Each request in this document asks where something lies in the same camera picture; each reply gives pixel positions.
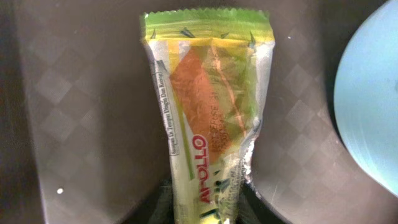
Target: checkered pattern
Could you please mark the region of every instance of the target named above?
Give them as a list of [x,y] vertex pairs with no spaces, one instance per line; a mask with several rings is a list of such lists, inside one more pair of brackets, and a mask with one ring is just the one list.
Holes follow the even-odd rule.
[[[368,1],[229,2],[271,14],[277,45],[253,175],[293,223],[394,223],[397,200],[349,156],[325,94],[325,71],[334,75],[364,12],[380,4]],[[115,223],[168,174],[138,14],[181,7],[173,2],[15,2],[47,223]]]

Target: checkered surface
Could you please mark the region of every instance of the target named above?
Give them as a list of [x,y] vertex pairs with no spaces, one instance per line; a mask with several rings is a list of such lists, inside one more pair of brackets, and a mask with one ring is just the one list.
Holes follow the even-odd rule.
[[167,176],[138,15],[220,5],[269,10],[275,31],[253,157],[258,191],[293,223],[397,223],[398,199],[354,163],[328,108],[347,41],[381,3],[15,1],[47,223],[115,223]]

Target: blue lid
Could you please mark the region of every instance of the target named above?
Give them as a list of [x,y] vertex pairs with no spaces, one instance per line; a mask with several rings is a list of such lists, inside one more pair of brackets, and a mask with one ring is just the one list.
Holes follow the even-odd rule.
[[335,113],[355,161],[398,195],[398,0],[380,7],[348,44],[336,78]]

